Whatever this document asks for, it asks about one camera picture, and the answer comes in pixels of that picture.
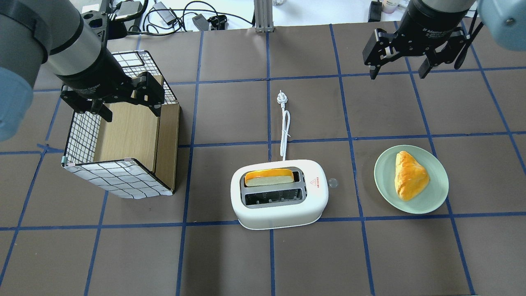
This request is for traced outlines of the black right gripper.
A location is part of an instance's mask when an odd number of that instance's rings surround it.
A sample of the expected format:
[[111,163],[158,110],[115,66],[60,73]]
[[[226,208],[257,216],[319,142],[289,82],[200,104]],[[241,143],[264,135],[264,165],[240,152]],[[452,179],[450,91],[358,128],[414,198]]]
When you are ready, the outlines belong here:
[[459,23],[467,10],[444,12],[431,6],[408,6],[395,32],[374,29],[362,51],[370,79],[381,67],[404,56],[426,56],[418,69],[420,79],[442,64],[450,64],[467,43]]

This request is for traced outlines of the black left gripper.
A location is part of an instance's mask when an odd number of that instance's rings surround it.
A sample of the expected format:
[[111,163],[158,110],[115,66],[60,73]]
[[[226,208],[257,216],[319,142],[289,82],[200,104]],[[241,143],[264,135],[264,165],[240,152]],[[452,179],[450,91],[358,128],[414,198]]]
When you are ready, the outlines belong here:
[[163,84],[147,72],[135,77],[126,75],[110,52],[103,52],[88,69],[69,76],[60,76],[63,86],[60,98],[75,112],[91,112],[111,123],[113,103],[130,103],[149,107],[160,117],[165,103]]

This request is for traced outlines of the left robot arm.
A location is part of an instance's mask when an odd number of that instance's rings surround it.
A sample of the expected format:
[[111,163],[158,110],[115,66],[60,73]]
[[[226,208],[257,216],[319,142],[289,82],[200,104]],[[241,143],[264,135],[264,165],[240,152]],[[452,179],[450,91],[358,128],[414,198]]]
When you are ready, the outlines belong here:
[[69,0],[2,0],[1,141],[17,133],[42,64],[63,82],[66,89],[60,97],[76,113],[111,122],[107,105],[127,102],[160,116],[163,86],[149,72],[126,75],[106,47],[108,40],[127,35],[125,23],[141,17],[147,4],[119,16],[108,8],[81,13]]

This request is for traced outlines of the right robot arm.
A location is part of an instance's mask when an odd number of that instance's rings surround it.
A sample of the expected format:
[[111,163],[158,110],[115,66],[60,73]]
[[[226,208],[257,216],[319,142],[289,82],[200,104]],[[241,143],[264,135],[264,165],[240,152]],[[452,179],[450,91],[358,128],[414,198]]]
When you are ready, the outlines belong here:
[[424,79],[440,64],[454,63],[458,69],[468,47],[483,27],[494,41],[510,51],[525,50],[524,0],[477,0],[473,18],[480,23],[468,32],[460,26],[472,0],[411,0],[396,32],[375,29],[363,49],[363,63],[375,79],[381,66],[402,57],[425,56],[419,67]]

